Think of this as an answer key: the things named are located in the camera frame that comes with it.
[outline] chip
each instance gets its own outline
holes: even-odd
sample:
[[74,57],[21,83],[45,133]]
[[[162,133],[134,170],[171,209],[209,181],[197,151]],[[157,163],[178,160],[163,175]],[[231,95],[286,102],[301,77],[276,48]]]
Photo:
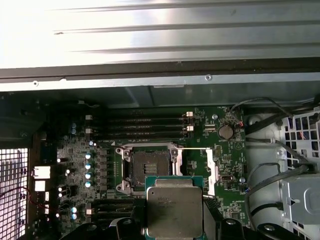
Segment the chip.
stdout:
[[231,213],[231,218],[232,219],[240,219],[240,212],[232,212]]

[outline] solid capacitor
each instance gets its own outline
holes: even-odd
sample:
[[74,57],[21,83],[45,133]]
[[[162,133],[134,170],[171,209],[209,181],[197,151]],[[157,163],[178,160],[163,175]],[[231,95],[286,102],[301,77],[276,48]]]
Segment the solid capacitor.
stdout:
[[91,187],[91,182],[90,182],[90,181],[86,181],[85,184],[84,184],[84,186],[85,186],[86,188],[90,188],[90,187]]
[[87,163],[84,167],[85,167],[85,169],[89,170],[91,168],[91,164]]
[[91,154],[90,154],[90,153],[87,153],[87,154],[85,155],[85,159],[89,160],[90,158],[91,158]]
[[90,179],[90,178],[92,177],[92,173],[91,173],[91,172],[87,172],[87,173],[84,175],[84,177],[85,177],[86,179]]

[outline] red wire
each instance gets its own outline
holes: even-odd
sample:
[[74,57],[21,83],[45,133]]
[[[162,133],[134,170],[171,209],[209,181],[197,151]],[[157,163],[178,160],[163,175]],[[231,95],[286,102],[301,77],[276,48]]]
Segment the red wire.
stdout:
[[26,190],[27,195],[28,195],[28,202],[29,202],[29,203],[31,203],[31,204],[33,204],[33,205],[36,205],[36,206],[38,206],[38,207],[40,207],[40,208],[43,208],[43,209],[50,209],[50,210],[52,210],[52,208],[50,208],[50,207],[46,207],[45,205],[43,205],[43,204],[41,204],[41,203],[37,203],[37,202],[32,201],[32,200],[31,200],[31,192],[30,192],[30,190],[29,190],[28,188],[26,188],[25,186],[18,186],[18,187],[15,187],[15,188],[10,189],[10,190],[8,190],[8,191],[5,191],[5,192],[1,193],[0,198],[2,198],[2,197],[3,197],[4,195],[6,195],[7,193],[10,193],[10,192],[12,192],[12,191],[14,191],[14,190],[17,190],[17,189],[24,189],[24,190]]

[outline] wire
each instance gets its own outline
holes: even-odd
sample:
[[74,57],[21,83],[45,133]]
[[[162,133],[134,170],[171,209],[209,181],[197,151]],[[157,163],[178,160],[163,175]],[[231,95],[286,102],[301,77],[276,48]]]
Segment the wire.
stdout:
[[282,202],[262,204],[261,206],[258,206],[255,209],[253,209],[253,211],[251,212],[251,215],[254,216],[259,211],[261,211],[263,209],[268,209],[268,208],[277,208],[278,210],[283,211],[284,210],[284,204]]
[[248,100],[241,101],[241,102],[239,102],[239,103],[237,103],[237,104],[235,104],[235,105],[233,105],[233,106],[231,107],[231,109],[230,109],[229,112],[230,112],[231,116],[239,123],[239,125],[240,125],[241,127],[243,127],[244,124],[243,124],[243,122],[240,121],[240,120],[237,118],[237,116],[233,113],[234,109],[235,109],[236,107],[239,107],[239,106],[243,105],[243,104],[247,104],[247,103],[254,102],[254,101],[259,101],[259,100],[267,100],[267,101],[271,102],[272,104],[274,104],[278,109],[280,109],[286,116],[289,116],[289,117],[291,117],[291,118],[294,117],[292,113],[288,112],[285,108],[283,108],[282,106],[280,106],[278,103],[276,103],[276,102],[275,102],[274,100],[272,100],[271,98],[269,98],[269,97],[256,97],[256,98],[252,98],[252,99],[248,99]]
[[17,190],[17,189],[24,189],[24,190],[26,190],[27,195],[28,195],[28,202],[29,202],[29,203],[31,203],[31,204],[33,204],[33,205],[35,205],[35,206],[38,206],[38,207],[40,207],[40,208],[43,208],[43,209],[51,209],[50,207],[46,207],[45,205],[43,205],[43,204],[41,204],[41,203],[37,203],[37,202],[32,201],[32,200],[31,200],[31,192],[30,192],[30,190],[29,190],[28,188],[26,188],[25,186],[18,186],[18,187],[12,188],[12,189],[10,189],[10,190],[8,190],[8,191],[5,191],[5,192],[1,193],[1,194],[0,194],[0,199],[1,199],[4,195],[6,195],[7,193],[10,193],[10,192],[12,192],[12,191],[14,191],[14,190]]
[[278,170],[278,174],[281,173],[280,171],[280,164],[277,163],[277,162],[265,162],[265,163],[260,163],[259,165],[255,166],[251,172],[249,173],[249,176],[247,178],[247,181],[246,181],[246,187],[249,188],[250,187],[250,180],[252,178],[252,175],[254,174],[255,171],[257,171],[259,168],[263,167],[263,166],[276,166],[277,167],[277,170]]
[[[307,163],[308,160],[301,156],[300,154],[298,154],[297,152],[295,152],[292,148],[288,147],[287,145],[283,144],[282,142],[275,140],[273,141],[272,139],[258,139],[258,138],[252,138],[252,137],[246,137],[245,138],[248,142],[254,142],[254,143],[265,143],[265,144],[271,144],[272,142],[274,142],[275,144],[283,147],[287,152],[289,152],[293,157],[295,157],[296,159],[298,159],[301,163]],[[244,207],[245,207],[245,212],[249,218],[249,221],[251,223],[251,228],[253,230],[256,230],[256,226],[254,224],[253,221],[253,216],[251,215],[251,211],[250,211],[250,196],[254,193],[256,193],[257,191],[259,191],[260,189],[269,186],[270,184],[273,184],[277,181],[283,180],[283,179],[287,179],[293,176],[297,176],[300,175],[304,172],[306,172],[308,170],[308,166],[306,165],[301,165],[293,170],[287,170],[284,172],[281,172],[277,175],[274,175],[272,177],[269,177],[263,181],[261,181],[260,183],[258,183],[257,185],[255,185],[254,187],[252,187],[244,196]]]
[[[292,109],[291,113],[293,115],[304,114],[304,113],[313,111],[314,107],[317,107],[317,106],[318,106],[318,104],[316,104],[316,105],[313,104],[313,105],[308,105],[308,106],[301,106],[301,107]],[[285,113],[280,112],[280,113],[274,114],[274,115],[272,115],[270,117],[267,117],[266,119],[263,119],[262,121],[258,121],[256,123],[250,125],[250,126],[247,126],[245,128],[245,134],[249,135],[249,134],[257,132],[257,131],[259,131],[261,129],[264,129],[267,126],[269,126],[269,125],[271,125],[273,123],[276,123],[277,121],[282,120],[286,116],[287,115]]]

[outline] black cable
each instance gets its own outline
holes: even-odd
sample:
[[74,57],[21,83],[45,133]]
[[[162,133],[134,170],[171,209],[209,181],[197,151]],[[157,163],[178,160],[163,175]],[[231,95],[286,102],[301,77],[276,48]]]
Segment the black cable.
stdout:
[[291,118],[293,118],[292,113],[288,112],[284,107],[280,106],[278,103],[276,103],[274,100],[272,100],[269,97],[256,97],[256,98],[252,98],[252,99],[248,99],[248,100],[244,100],[241,101],[235,105],[233,105],[230,109],[230,115],[240,124],[240,126],[243,126],[244,124],[242,123],[242,121],[240,121],[237,116],[233,113],[234,109],[243,105],[243,104],[247,104],[250,102],[254,102],[254,101],[259,101],[259,100],[267,100],[269,102],[271,102],[272,104],[274,104],[278,109],[280,109],[286,116],[289,116]]
[[[254,143],[264,143],[264,144],[271,144],[272,140],[271,139],[257,139],[257,138],[252,138],[252,137],[246,137],[245,138],[246,141],[248,142],[254,142]],[[298,154],[297,152],[295,152],[292,148],[288,147],[287,145],[283,144],[282,142],[275,140],[274,141],[275,144],[280,145],[282,147],[285,148],[286,151],[288,151],[290,154],[292,154],[296,159],[300,160],[301,163],[307,163],[308,160],[301,156],[300,154]],[[260,183],[258,183],[257,185],[255,185],[254,187],[252,187],[244,196],[244,207],[245,207],[245,212],[249,218],[249,221],[251,223],[251,228],[253,230],[256,230],[256,226],[254,224],[253,221],[253,216],[251,215],[251,211],[250,211],[250,196],[254,193],[256,193],[257,191],[259,191],[260,189],[269,186],[270,184],[273,184],[277,181],[283,180],[283,179],[287,179],[293,176],[297,176],[300,175],[302,173],[305,173],[308,170],[308,166],[306,165],[301,165],[293,170],[287,170],[285,172],[281,172],[277,175],[274,175],[272,177],[269,177],[263,181],[261,181]]]
[[293,170],[288,170],[285,172],[282,172],[280,174],[277,174],[275,176],[269,177],[265,180],[263,180],[262,182],[258,183],[257,185],[255,185],[253,188],[250,189],[249,192],[247,192],[244,196],[244,207],[245,207],[245,211],[246,214],[249,218],[249,221],[251,223],[251,228],[253,230],[256,230],[256,226],[254,224],[253,221],[253,216],[251,215],[251,211],[250,211],[250,196],[254,193],[256,193],[257,191],[259,191],[260,189],[269,186],[270,184],[273,184],[277,181],[283,180],[283,179],[287,179],[296,175],[300,175],[302,173],[305,173],[308,170],[308,167],[306,165],[302,165],[299,166]]
[[277,208],[278,210],[283,211],[284,210],[284,204],[282,202],[262,204],[262,205],[256,207],[255,209],[253,209],[253,211],[251,212],[251,215],[254,216],[258,212],[260,212],[261,210],[268,209],[268,208]]
[[[299,114],[304,114],[304,113],[307,113],[307,112],[310,112],[310,111],[313,111],[314,110],[314,107],[317,107],[318,104],[313,104],[313,105],[308,105],[308,106],[301,106],[301,107],[296,107],[295,109],[293,109],[291,111],[291,113],[293,115],[299,115]],[[280,112],[280,113],[277,113],[277,114],[274,114],[270,117],[267,117],[266,119],[263,119],[261,121],[258,121],[250,126],[247,126],[245,128],[245,134],[246,135],[249,135],[249,134],[252,134],[254,132],[257,132],[261,129],[264,129],[266,128],[267,126],[273,124],[273,123],[276,123],[277,121],[280,121],[282,120],[283,118],[285,118],[287,115],[283,112]]]
[[260,163],[257,166],[255,166],[251,172],[249,173],[247,180],[246,180],[246,187],[249,188],[250,187],[250,181],[251,178],[253,176],[253,174],[255,173],[255,171],[257,171],[259,168],[263,167],[263,166],[276,166],[277,170],[278,170],[278,174],[281,173],[280,171],[280,164],[277,162],[264,162],[264,163]]

